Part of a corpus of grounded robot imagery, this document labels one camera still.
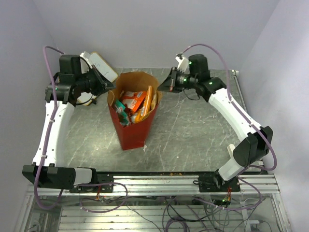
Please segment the orange chip bag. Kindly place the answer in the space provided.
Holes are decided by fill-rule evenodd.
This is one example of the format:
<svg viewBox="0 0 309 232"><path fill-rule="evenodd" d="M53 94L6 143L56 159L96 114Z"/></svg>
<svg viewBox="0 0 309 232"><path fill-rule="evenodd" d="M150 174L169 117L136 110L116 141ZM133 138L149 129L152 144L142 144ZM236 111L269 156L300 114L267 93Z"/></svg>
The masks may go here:
<svg viewBox="0 0 309 232"><path fill-rule="evenodd" d="M148 86L146 97L143 101L143 106L134 115L135 116L134 122L138 123L144 120L144 118L146 118L149 112L152 109L154 109L154 107L156 106L156 102L157 102L156 91L152 86Z"/></svg>

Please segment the red paper bag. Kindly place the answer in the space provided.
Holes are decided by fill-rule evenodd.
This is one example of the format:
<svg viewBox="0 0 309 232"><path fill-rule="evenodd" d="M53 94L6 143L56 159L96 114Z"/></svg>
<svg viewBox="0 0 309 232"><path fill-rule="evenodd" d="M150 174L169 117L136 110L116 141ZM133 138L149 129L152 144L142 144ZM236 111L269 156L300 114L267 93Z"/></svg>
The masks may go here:
<svg viewBox="0 0 309 232"><path fill-rule="evenodd" d="M126 91L138 92L146 91L148 86L152 86L157 94L157 102L154 109L152 109L149 114L141 122L135 123L135 114L137 112L132 112L128 107L126 107L126 113L129 116L130 125L122 126L119 122L118 115L113 108L115 100L119 100L121 96ZM107 103L110 110L110 115L112 122L114 124L120 146L123 150L135 149L143 147L145 141L150 132L151 124L153 122L154 116L162 99L162 92L157 90L159 86L158 80L150 74L145 72L127 72L122 73L116 79L115 89L108 92Z"/></svg>

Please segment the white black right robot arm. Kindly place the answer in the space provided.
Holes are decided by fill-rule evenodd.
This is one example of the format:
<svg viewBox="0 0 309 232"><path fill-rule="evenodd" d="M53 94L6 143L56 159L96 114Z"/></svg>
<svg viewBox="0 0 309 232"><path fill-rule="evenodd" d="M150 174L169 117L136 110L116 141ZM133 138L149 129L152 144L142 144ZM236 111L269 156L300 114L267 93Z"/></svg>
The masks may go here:
<svg viewBox="0 0 309 232"><path fill-rule="evenodd" d="M186 58L176 56L177 67L170 70L159 91L179 93L193 89L197 95L213 106L230 124L240 143L230 148L230 159L216 172L213 187L224 191L230 180L254 162L268 154L273 130L262 127L227 92L226 84L219 77L211 77L207 58L202 54Z"/></svg>

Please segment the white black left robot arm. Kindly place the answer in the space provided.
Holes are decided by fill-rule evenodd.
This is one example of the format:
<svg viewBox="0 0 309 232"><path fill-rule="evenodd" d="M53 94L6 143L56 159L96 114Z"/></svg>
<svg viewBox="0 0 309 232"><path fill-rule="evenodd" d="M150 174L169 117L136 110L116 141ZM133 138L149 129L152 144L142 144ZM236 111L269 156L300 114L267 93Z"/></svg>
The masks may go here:
<svg viewBox="0 0 309 232"><path fill-rule="evenodd" d="M98 188L96 169L65 167L65 137L81 94L98 96L115 86L90 62L86 52L61 55L59 67L59 82L52 82L45 90L46 115L38 150L32 163L24 165L22 175L40 188L70 190L81 185L93 192Z"/></svg>

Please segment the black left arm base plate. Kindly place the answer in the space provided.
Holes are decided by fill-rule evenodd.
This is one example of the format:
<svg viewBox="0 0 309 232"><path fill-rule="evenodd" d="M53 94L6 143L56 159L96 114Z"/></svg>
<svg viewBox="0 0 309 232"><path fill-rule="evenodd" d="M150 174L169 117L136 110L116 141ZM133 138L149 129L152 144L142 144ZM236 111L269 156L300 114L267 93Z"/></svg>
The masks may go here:
<svg viewBox="0 0 309 232"><path fill-rule="evenodd" d="M72 188L71 190L69 190L69 192L70 193L95 193L99 191L100 193L112 193L113 191L112 182L113 181L114 181L114 178L112 174L99 172L97 173L97 181L93 182L93 184L96 184L95 186L91 186L91 187L76 186Z"/></svg>

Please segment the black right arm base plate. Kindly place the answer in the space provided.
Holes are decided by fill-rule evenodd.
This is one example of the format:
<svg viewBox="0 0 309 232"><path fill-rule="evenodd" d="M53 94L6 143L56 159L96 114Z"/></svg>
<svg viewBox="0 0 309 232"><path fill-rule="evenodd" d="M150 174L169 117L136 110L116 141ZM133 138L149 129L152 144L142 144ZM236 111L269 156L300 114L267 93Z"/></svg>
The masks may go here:
<svg viewBox="0 0 309 232"><path fill-rule="evenodd" d="M198 185L200 192L240 192L239 181L233 177L229 181L224 181L217 172L204 172L198 175L193 184Z"/></svg>

